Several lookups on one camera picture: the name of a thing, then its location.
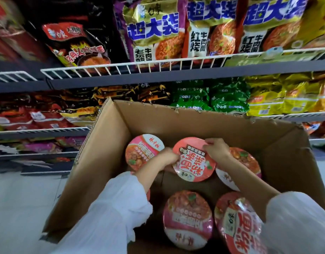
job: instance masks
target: floor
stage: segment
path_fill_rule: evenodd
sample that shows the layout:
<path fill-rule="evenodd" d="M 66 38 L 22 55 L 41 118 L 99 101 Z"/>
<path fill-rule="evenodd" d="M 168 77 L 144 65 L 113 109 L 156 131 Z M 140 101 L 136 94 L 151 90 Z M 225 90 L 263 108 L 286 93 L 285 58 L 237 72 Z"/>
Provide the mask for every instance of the floor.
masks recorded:
<path fill-rule="evenodd" d="M 325 161 L 318 165 L 325 184 Z M 55 248 L 39 238 L 66 181 L 59 175 L 0 174 L 0 254 L 47 254 Z"/>

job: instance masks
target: cardboard box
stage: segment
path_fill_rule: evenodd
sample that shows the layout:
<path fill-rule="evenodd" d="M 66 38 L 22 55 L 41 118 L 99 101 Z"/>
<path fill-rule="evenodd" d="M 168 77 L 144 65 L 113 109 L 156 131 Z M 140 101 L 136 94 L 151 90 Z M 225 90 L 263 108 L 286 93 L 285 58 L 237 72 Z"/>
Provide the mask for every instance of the cardboard box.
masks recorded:
<path fill-rule="evenodd" d="M 48 232 L 48 239 L 60 240 L 87 212 L 107 181 L 126 170 L 124 150 L 130 140 L 143 133 L 158 136 L 169 147 L 189 136 L 221 137 L 229 146 L 251 153 L 261 166 L 263 179 L 271 186 L 281 192 L 304 192 L 325 209 L 325 187 L 301 126 L 273 119 L 109 99 L 80 149 L 65 189 L 46 222 L 44 232 Z M 129 253 L 188 253 L 174 247 L 162 225 L 167 199 L 181 190 L 200 193 L 212 211 L 218 198 L 230 191 L 215 173 L 205 181 L 192 183 L 174 173 L 160 172 L 151 187 L 153 214 L 146 225 L 136 229 L 136 242 L 129 244 Z M 218 249 L 228 253 L 215 230 L 213 239 L 200 253 Z"/>

